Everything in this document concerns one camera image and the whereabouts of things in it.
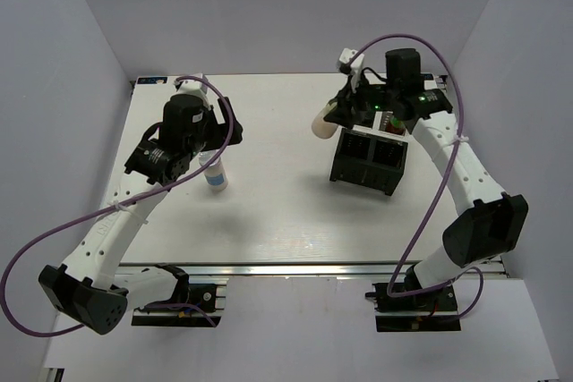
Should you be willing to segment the cream-lidded seasoning shaker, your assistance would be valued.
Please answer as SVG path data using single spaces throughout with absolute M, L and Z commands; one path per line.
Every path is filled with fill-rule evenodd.
M 338 125 L 325 120 L 325 117 L 337 106 L 336 102 L 328 103 L 312 120 L 312 133 L 322 140 L 330 139 L 337 131 Z

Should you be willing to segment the yellow-capped red sauce bottle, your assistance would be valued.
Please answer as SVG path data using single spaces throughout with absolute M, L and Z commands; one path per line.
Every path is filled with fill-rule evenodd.
M 396 135 L 404 135 L 406 133 L 405 125 L 396 117 L 391 117 L 386 126 L 386 132 Z

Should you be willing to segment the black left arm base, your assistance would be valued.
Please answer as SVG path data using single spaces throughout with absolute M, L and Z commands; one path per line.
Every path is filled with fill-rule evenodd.
M 167 264 L 155 266 L 176 280 L 168 299 L 153 301 L 133 312 L 133 327 L 218 326 L 226 303 L 227 282 L 190 277 L 182 268 Z

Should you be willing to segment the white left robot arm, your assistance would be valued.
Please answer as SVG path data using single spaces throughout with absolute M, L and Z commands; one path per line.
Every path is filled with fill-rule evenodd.
M 107 215 L 98 216 L 77 248 L 58 267 L 45 266 L 38 281 L 54 307 L 92 331 L 106 335 L 128 311 L 163 305 L 181 309 L 189 301 L 189 276 L 160 263 L 135 275 L 119 264 L 154 208 L 202 151 L 242 140 L 230 101 L 218 100 L 219 123 L 203 97 L 173 95 L 161 122 L 152 124 L 124 165 Z

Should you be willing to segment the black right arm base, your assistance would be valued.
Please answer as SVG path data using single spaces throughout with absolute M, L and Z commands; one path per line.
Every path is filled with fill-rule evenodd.
M 453 287 L 415 296 L 391 298 L 387 283 L 372 285 L 364 298 L 374 306 L 379 333 L 458 332 L 458 302 Z

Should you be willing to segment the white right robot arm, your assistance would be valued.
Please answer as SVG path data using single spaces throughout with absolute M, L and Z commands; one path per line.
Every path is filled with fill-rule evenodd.
M 382 107 L 404 124 L 436 166 L 442 177 L 438 191 L 449 191 L 458 216 L 443 232 L 441 246 L 407 270 L 402 291 L 387 290 L 422 310 L 475 264 L 514 250 L 528 204 L 522 195 L 507 194 L 487 173 L 462 133 L 462 115 L 442 90 L 425 87 L 415 49 L 387 52 L 380 85 L 366 80 L 363 63 L 357 51 L 342 51 L 337 68 L 346 84 L 315 117 L 312 132 L 328 139 L 337 128 L 351 129 Z

